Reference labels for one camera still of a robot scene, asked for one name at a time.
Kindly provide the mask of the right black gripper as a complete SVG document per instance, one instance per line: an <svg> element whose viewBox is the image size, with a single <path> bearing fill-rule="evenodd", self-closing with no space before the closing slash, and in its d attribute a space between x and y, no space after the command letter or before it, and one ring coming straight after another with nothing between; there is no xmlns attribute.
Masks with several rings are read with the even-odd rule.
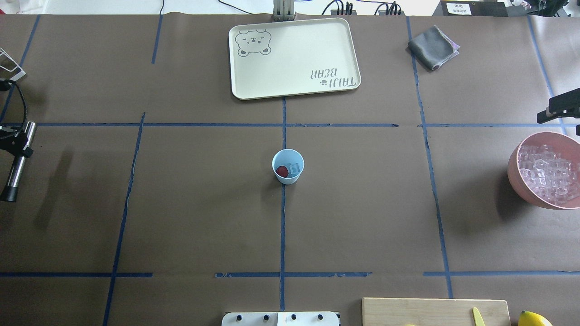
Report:
<svg viewBox="0 0 580 326"><path fill-rule="evenodd" d="M537 123L544 124L548 121L565 117L580 118L580 89L567 91L549 99L548 110L537 114Z"/></svg>

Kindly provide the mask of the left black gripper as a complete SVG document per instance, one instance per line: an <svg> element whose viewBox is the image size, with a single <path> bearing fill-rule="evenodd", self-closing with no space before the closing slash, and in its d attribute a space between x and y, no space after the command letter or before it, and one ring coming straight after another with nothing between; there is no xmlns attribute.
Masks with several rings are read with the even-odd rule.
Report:
<svg viewBox="0 0 580 326"><path fill-rule="evenodd" d="M17 135L21 130L21 126L0 126L0 149L9 151L15 158L29 158L34 153L31 147L13 147L14 135Z"/></svg>

